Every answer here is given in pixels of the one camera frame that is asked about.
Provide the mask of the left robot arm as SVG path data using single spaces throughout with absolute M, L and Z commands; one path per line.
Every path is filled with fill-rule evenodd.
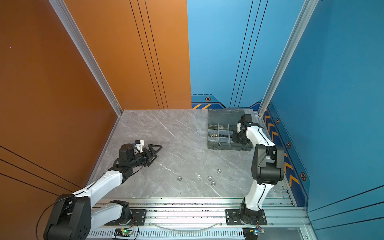
M 134 168 L 149 167 L 163 147 L 136 140 L 124 144 L 111 168 L 96 181 L 70 195 L 62 194 L 50 205 L 51 214 L 44 230 L 45 240 L 84 240 L 89 233 L 105 224 L 116 222 L 134 226 L 135 215 L 129 202 L 113 200 L 104 207 L 94 205 L 111 190 L 122 185 L 135 172 Z

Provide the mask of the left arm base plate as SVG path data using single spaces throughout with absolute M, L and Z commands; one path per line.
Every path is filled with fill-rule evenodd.
M 135 209 L 130 210 L 128 214 L 122 213 L 122 216 L 114 221 L 111 221 L 105 226 L 118 226 L 118 227 L 129 227 L 132 225 L 143 226 L 146 221 L 147 210 L 145 209 Z

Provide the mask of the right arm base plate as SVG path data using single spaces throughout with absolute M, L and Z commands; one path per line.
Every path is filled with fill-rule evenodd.
M 241 213 L 240 209 L 226 209 L 226 223 L 229 226 L 235 225 L 258 225 L 266 226 L 267 217 L 264 210 L 248 211 Z

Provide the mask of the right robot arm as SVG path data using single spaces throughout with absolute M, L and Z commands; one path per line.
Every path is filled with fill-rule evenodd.
M 284 178 L 285 151 L 264 133 L 264 128 L 252 121 L 251 115 L 242 115 L 233 132 L 233 141 L 254 147 L 251 174 L 253 183 L 240 204 L 239 219 L 244 225 L 266 225 L 263 203 L 269 191 Z

